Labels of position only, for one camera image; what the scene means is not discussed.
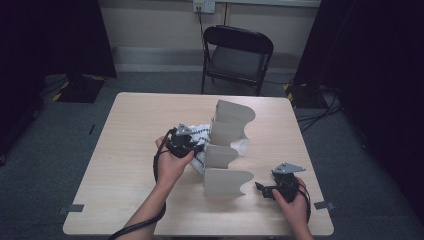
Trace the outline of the black folding chair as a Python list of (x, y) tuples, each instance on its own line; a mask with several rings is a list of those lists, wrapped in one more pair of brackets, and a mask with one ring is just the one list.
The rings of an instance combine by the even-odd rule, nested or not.
[(215, 25), (203, 31), (201, 93), (206, 77), (255, 86), (262, 90), (274, 44), (264, 34), (237, 27)]

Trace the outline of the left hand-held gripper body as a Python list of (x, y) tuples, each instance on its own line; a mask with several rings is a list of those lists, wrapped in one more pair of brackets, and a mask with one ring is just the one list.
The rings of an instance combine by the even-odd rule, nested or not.
[(192, 140), (194, 131), (188, 126), (180, 123), (177, 128), (171, 130), (171, 139), (167, 142), (166, 147), (176, 157), (183, 158), (191, 151), (194, 154), (200, 152), (200, 145)]

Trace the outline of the plain white cloth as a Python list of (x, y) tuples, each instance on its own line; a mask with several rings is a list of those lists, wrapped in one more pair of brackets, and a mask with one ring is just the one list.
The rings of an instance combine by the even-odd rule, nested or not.
[(238, 152), (239, 156), (244, 156), (247, 152), (249, 140), (246, 138), (233, 140), (230, 146)]

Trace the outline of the white wall socket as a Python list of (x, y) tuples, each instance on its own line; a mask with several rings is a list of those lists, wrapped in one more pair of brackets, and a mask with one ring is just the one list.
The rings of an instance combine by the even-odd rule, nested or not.
[(193, 11), (195, 13), (214, 14), (216, 2), (213, 0), (193, 0)]

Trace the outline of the white black patterned cloth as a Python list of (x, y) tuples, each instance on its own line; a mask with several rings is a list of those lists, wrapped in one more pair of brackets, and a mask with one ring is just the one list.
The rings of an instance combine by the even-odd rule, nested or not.
[(195, 145), (203, 146), (203, 149), (194, 155), (190, 164), (200, 175), (203, 175), (205, 170), (207, 145), (210, 143), (211, 126), (209, 124), (202, 124), (198, 126), (190, 125), (189, 129), (192, 131), (190, 134), (190, 142)]

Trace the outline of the black curtain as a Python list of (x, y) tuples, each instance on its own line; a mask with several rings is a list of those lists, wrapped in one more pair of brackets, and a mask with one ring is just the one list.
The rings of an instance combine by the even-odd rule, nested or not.
[(0, 156), (56, 74), (117, 76), (99, 0), (0, 0)]
[(295, 82), (339, 90), (367, 150), (424, 218), (424, 0), (321, 0)]

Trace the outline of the person's left hand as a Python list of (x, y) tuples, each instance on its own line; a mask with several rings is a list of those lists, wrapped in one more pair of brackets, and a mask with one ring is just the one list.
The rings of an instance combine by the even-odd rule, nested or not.
[(185, 157), (178, 158), (169, 152), (165, 145), (164, 136), (159, 137), (155, 143), (159, 150), (158, 156), (158, 188), (172, 188), (182, 176), (185, 167), (194, 158), (194, 152), (189, 152)]

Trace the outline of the person's right hand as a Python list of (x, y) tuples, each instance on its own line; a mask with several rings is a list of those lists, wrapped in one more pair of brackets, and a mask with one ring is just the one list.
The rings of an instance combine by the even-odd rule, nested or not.
[(299, 189), (296, 197), (291, 203), (288, 203), (278, 190), (273, 190), (272, 193), (282, 210), (283, 216), (291, 227), (293, 234), (309, 235), (306, 185), (300, 177), (298, 177), (297, 180), (299, 182)]

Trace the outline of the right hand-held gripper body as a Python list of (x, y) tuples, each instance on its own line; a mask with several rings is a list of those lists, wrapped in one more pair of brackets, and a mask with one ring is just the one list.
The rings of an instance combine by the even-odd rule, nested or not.
[(280, 195), (288, 203), (293, 202), (299, 192), (300, 183), (295, 177), (295, 173), (302, 171), (305, 171), (304, 167), (286, 162), (281, 163), (271, 170), (274, 181), (276, 182), (275, 189), (279, 191)]

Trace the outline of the black stand base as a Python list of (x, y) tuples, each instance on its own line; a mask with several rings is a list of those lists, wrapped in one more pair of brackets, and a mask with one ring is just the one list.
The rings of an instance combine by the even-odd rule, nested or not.
[(54, 101), (69, 103), (94, 103), (103, 84), (104, 77), (67, 74), (65, 83), (53, 97)]
[(319, 109), (321, 107), (317, 93), (306, 86), (285, 84), (283, 89), (294, 108)]

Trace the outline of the grey expandable divider rack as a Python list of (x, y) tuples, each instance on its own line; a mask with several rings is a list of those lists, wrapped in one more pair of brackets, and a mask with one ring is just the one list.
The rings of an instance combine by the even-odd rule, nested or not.
[(245, 134), (245, 127), (255, 117), (255, 111), (248, 106), (224, 100), (217, 102), (203, 175), (204, 192), (207, 196), (243, 195), (241, 186), (253, 179), (254, 175), (251, 172), (230, 170), (229, 164), (243, 157), (238, 155), (230, 143), (242, 138), (249, 140)]

